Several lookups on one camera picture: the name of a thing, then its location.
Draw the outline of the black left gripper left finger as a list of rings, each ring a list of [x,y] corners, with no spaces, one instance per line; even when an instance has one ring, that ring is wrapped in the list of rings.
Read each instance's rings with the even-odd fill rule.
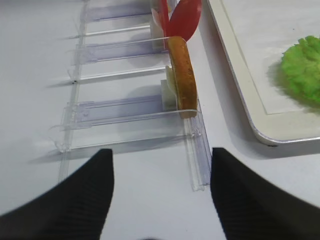
[[[2,240],[98,240],[115,185],[113,152],[101,149],[48,192],[0,217]]]

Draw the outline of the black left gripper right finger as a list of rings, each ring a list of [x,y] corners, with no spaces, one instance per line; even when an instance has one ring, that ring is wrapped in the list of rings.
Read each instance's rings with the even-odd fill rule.
[[[212,149],[211,197],[228,240],[318,240],[320,209],[280,189],[222,147]]]

